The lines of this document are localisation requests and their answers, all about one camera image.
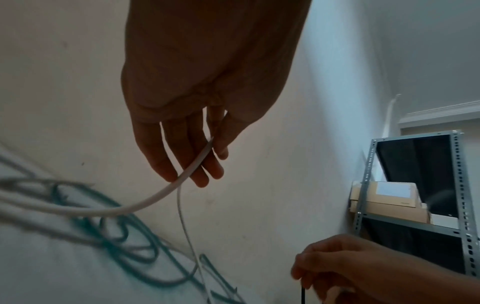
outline ceiling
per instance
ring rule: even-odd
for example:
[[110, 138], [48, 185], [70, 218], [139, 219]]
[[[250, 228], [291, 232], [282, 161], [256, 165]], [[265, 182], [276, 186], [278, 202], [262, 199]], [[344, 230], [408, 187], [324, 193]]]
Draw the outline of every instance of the ceiling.
[[480, 100], [480, 1], [366, 2], [403, 114]]

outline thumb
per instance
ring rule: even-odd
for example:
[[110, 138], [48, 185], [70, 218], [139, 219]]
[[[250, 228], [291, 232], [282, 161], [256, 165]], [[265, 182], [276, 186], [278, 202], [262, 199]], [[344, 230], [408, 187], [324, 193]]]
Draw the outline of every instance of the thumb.
[[295, 264], [312, 272], [336, 272], [345, 276], [351, 253], [351, 251], [304, 252], [296, 256]]
[[218, 156], [226, 153], [227, 146], [249, 126], [250, 123], [241, 121], [227, 113], [222, 119], [213, 139], [213, 150]]

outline cardboard box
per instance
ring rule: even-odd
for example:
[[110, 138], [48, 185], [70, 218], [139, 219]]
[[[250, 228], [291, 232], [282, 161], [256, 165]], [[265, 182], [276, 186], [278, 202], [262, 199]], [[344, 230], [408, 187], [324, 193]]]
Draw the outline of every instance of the cardboard box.
[[[350, 212], [357, 211], [357, 204], [358, 201], [351, 201]], [[367, 213], [430, 224], [430, 213], [426, 204], [421, 204], [420, 207], [411, 208], [405, 206], [366, 202], [366, 211]]]
[[[359, 200], [360, 182], [351, 187], [350, 200]], [[421, 207], [422, 201], [414, 183], [374, 182], [371, 181], [366, 193], [366, 201], [411, 208]]]

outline white wall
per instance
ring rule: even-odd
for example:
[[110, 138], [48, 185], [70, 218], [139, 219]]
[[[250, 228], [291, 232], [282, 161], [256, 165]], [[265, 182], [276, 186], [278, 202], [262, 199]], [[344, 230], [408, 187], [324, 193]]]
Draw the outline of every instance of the white wall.
[[470, 183], [473, 211], [476, 215], [477, 231], [480, 234], [480, 119], [456, 121], [445, 124], [402, 129], [402, 135], [461, 130], [463, 152]]
[[[126, 12], [126, 1], [0, 4], [0, 141], [121, 203], [165, 186], [122, 101]], [[298, 301], [295, 254], [347, 229], [351, 182], [391, 99], [370, 30], [358, 1], [314, 1], [278, 102], [232, 144], [222, 180], [183, 188], [198, 250], [268, 302]], [[139, 216], [186, 246], [174, 195]]]
[[478, 0], [367, 0], [403, 114], [480, 100]]

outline hand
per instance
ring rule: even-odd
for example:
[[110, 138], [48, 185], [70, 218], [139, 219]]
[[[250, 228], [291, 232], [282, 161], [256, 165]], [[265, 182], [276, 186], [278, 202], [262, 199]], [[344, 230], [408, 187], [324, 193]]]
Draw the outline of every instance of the hand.
[[480, 282], [412, 255], [351, 235], [337, 235], [310, 244], [291, 269], [301, 285], [313, 286], [325, 300], [333, 286], [352, 287], [336, 303], [479, 302]]
[[[287, 80], [310, 0], [131, 0], [121, 86], [135, 140], [151, 167], [177, 172], [163, 140], [186, 168], [206, 145], [203, 108], [219, 159], [277, 100]], [[213, 153], [191, 176], [221, 178]]]

